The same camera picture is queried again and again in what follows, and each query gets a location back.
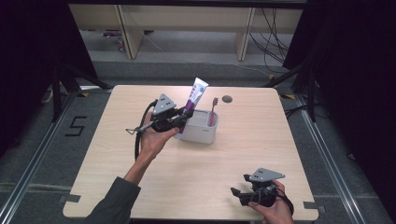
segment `red toothbrush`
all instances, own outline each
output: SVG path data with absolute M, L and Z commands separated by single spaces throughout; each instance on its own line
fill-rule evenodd
M 213 99 L 213 103 L 212 103 L 212 112 L 210 112 L 210 121 L 209 121 L 209 127 L 212 127 L 215 125 L 215 113 L 214 113 L 214 109 L 215 109 L 215 105 L 218 104 L 219 98 L 215 97 Z

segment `dark sleeve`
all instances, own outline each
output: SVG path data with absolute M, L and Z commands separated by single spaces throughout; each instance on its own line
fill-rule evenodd
M 139 192 L 138 186 L 117 177 L 106 197 L 93 208 L 83 223 L 129 223 Z

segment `toothpaste tube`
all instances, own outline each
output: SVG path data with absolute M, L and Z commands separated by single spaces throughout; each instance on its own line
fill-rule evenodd
M 201 96 L 204 94 L 206 87 L 209 86 L 206 82 L 202 81 L 200 78 L 196 78 L 192 90 L 190 93 L 189 101 L 187 101 L 186 106 L 183 110 L 183 114 L 187 111 L 192 111 L 197 105 Z M 184 126 L 180 128 L 179 133 L 183 133 Z

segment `person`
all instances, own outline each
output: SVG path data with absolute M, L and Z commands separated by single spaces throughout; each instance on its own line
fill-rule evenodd
M 148 113 L 144 123 L 149 123 L 150 118 L 151 113 Z M 140 155 L 135 163 L 124 178 L 116 177 L 105 198 L 93 208 L 92 212 L 83 220 L 83 223 L 129 223 L 132 207 L 140 192 L 138 185 L 144 173 L 163 150 L 166 142 L 177 133 L 178 128 L 173 128 L 164 133 L 156 133 L 148 128 L 142 134 Z M 279 189 L 285 191 L 285 186 L 276 180 L 274 182 Z M 249 203 L 249 206 L 264 215 L 263 224 L 293 223 L 288 206 L 280 198 L 276 198 L 274 205 L 269 208 L 255 203 Z
M 285 186 L 277 180 L 273 180 L 274 184 L 280 189 L 279 194 L 284 195 Z M 264 218 L 262 224 L 290 224 L 294 223 L 288 205 L 279 197 L 276 197 L 275 203 L 271 207 L 265 207 L 258 203 L 250 202 L 248 206 L 261 213 Z

